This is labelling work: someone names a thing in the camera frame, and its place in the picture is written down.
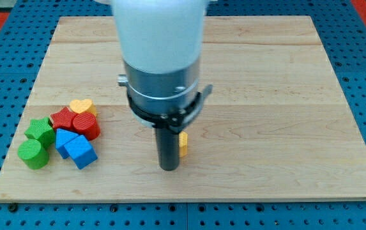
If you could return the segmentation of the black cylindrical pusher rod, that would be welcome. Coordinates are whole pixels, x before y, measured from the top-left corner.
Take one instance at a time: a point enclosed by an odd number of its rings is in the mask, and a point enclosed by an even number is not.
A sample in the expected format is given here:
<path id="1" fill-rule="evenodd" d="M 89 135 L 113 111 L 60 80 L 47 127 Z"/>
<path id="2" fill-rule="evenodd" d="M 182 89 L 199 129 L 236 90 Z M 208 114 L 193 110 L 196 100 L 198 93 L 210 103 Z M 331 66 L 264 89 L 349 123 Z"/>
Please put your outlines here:
<path id="1" fill-rule="evenodd" d="M 165 128 L 156 128 L 156 146 L 159 166 L 173 171 L 179 166 L 179 135 Z"/>

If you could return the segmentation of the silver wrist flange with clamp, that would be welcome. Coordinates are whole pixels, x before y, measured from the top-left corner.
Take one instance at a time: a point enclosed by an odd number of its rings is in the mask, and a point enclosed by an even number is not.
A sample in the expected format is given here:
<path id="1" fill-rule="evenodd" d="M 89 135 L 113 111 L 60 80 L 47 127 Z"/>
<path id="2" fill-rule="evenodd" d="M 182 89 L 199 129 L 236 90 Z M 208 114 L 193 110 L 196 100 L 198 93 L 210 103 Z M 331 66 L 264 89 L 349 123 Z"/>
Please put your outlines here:
<path id="1" fill-rule="evenodd" d="M 124 65 L 125 74 L 118 76 L 118 85 L 126 88 L 128 104 L 137 121 L 149 128 L 182 132 L 198 117 L 213 91 L 211 84 L 198 90 L 198 60 L 167 73 L 149 73 Z"/>

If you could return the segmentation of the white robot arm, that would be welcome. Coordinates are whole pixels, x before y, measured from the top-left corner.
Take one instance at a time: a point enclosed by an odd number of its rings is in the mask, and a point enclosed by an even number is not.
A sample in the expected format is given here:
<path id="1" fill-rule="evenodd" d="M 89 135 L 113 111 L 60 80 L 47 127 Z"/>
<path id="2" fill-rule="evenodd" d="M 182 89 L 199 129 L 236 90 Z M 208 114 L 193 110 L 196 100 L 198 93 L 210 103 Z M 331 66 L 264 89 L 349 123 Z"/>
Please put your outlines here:
<path id="1" fill-rule="evenodd" d="M 133 115 L 154 128 L 158 163 L 179 166 L 179 134 L 200 114 L 213 86 L 198 90 L 205 0 L 110 0 Z"/>

